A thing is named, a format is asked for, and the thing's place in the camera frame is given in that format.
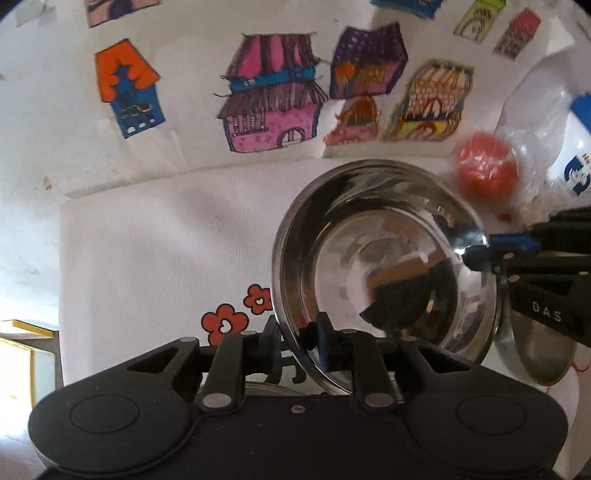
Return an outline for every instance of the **drawing of house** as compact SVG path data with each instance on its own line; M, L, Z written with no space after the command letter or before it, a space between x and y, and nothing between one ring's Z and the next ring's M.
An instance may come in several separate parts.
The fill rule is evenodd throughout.
M507 28L493 51L515 60L521 50L534 38L541 22L541 18L533 10L530 8L524 9L511 20L509 28Z
M316 136L326 94L314 81L309 34L245 35L224 78L230 97L220 110L230 150L282 148Z
M372 0L372 3L378 7L393 8L433 19L443 0Z
M92 28L158 4L160 0L86 0L88 25Z
M481 43L505 4L505 0L475 0L453 34Z
M441 141L462 120L474 68L447 60L430 60L412 76L407 94L394 108L384 141Z
M100 99L111 105L124 138L165 121L156 93L160 75L129 39L98 52L95 63Z
M164 122L164 115L156 95L156 84L145 89L135 88L127 76L128 67L119 67L115 75L117 97L111 108L123 134L123 138L140 133Z
M366 142L378 134L379 111L373 97L353 100L340 115L336 115L337 126L324 138L326 145Z
M390 93L407 61L398 22L373 31L347 27L330 68L330 98Z

